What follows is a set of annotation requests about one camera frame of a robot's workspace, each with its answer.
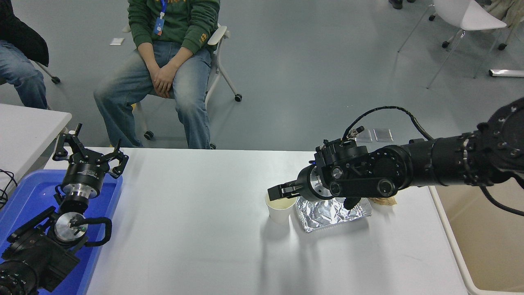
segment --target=foil tray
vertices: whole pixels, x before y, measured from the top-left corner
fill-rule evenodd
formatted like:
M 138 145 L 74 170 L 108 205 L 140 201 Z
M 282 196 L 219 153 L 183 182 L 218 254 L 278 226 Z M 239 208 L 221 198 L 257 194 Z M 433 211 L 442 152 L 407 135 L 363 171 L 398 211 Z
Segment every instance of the foil tray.
M 306 233 L 371 215 L 371 204 L 366 198 L 362 198 L 353 209 L 346 210 L 344 208 L 344 198 L 310 202 L 299 196 L 296 209 L 298 219 Z

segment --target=green hoodie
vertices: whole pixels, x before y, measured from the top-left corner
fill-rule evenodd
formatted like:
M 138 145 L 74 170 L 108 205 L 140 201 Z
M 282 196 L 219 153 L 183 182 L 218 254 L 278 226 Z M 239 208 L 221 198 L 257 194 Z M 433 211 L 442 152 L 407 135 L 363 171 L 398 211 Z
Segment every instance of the green hoodie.
M 160 0 L 128 0 L 129 26 L 135 45 L 153 40 L 177 42 L 193 54 L 208 45 L 208 39 L 217 29 L 220 0 L 166 0 L 168 2 L 162 35 L 153 33 L 162 10 Z

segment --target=paper cup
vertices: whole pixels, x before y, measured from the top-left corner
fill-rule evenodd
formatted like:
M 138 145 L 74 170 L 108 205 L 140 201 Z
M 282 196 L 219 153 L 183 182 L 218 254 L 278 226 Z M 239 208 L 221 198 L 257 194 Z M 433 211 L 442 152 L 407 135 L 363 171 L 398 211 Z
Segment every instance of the paper cup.
M 266 194 L 266 205 L 269 210 L 269 218 L 276 223 L 285 224 L 289 220 L 289 214 L 293 210 L 293 205 L 297 198 L 284 198 L 275 201 L 269 200 L 269 195 Z

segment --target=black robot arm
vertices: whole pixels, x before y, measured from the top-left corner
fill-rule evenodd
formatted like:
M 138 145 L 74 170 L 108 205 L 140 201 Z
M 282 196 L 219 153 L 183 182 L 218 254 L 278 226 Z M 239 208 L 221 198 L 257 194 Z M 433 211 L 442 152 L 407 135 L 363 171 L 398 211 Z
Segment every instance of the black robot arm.
M 302 195 L 315 202 L 343 197 L 351 209 L 362 197 L 391 197 L 409 186 L 466 184 L 485 189 L 513 177 L 524 189 L 524 98 L 500 108 L 477 128 L 371 153 L 353 139 L 362 128 L 346 131 L 344 140 L 318 146 L 315 160 L 296 181 L 268 189 L 269 198 Z
M 39 289 L 54 289 L 79 263 L 75 253 L 82 247 L 98 247 L 111 238 L 109 218 L 85 218 L 89 199 L 98 197 L 104 177 L 118 178 L 124 171 L 128 156 L 117 146 L 107 155 L 86 149 L 79 141 L 81 124 L 74 134 L 63 133 L 57 141 L 53 160 L 66 160 L 68 169 L 56 187 L 59 205 L 49 207 L 14 231 L 7 241 L 0 264 L 0 295 L 37 295 Z M 71 146 L 72 154 L 64 148 Z M 118 160 L 110 171 L 109 162 Z M 104 238 L 88 241 L 88 225 L 104 224 Z

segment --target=screw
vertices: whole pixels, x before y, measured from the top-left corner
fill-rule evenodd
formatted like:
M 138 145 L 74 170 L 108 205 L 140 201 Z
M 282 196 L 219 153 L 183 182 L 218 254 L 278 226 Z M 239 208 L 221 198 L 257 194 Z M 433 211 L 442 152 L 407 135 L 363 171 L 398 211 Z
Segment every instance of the screw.
M 333 175 L 335 179 L 340 179 L 340 177 L 342 177 L 343 174 L 344 172 L 338 167 L 333 168 L 333 170 L 331 171 L 331 175 Z

